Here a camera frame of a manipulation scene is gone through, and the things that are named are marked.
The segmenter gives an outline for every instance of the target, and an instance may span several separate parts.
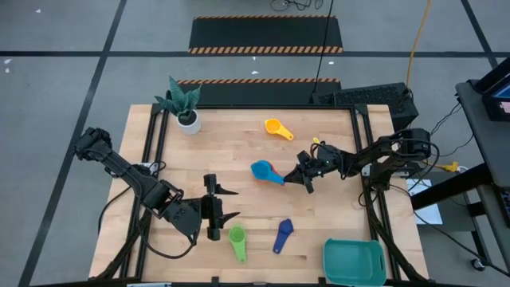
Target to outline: yellow measuring cup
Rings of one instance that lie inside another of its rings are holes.
[[[266,120],[265,130],[272,135],[278,134],[280,136],[283,136],[287,140],[292,140],[294,138],[294,135],[291,132],[289,132],[288,129],[285,128],[284,125],[281,124],[281,122],[277,119]]]

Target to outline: blue measuring cup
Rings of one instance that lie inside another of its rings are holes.
[[[285,184],[283,176],[274,172],[273,166],[267,160],[259,160],[256,163],[253,163],[251,168],[256,179],[268,180],[281,185]]]

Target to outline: white paper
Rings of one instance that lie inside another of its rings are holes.
[[[408,179],[407,182],[407,189],[410,189],[413,187],[413,185],[418,181],[419,179]],[[432,186],[432,183],[428,179],[423,179],[419,184],[416,185],[411,191],[409,191],[409,194],[416,195],[422,191],[427,190],[430,186]],[[441,219],[441,214],[439,213],[439,207],[437,207],[437,204],[433,204],[431,206],[427,206],[422,208],[421,210],[416,210],[416,213],[426,220],[430,224],[443,224],[443,221]],[[425,224],[420,218],[414,216],[416,218],[417,224]]]

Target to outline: white pot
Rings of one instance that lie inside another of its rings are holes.
[[[195,115],[197,115],[197,118],[192,124],[184,125],[179,122],[179,118],[175,117],[175,120],[177,120],[177,124],[181,128],[182,132],[184,132],[187,135],[194,135],[198,131],[200,131],[200,128],[202,127],[202,123],[200,122],[200,115],[198,114],[198,111],[196,109],[193,110]]]

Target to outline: caster wheel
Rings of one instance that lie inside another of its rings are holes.
[[[474,269],[478,270],[478,271],[484,271],[484,270],[485,270],[485,265],[484,265],[484,264],[481,262],[481,260],[480,260],[480,259],[478,259],[478,258],[477,258],[477,259],[473,259],[473,260],[471,261],[471,266],[472,266]]]

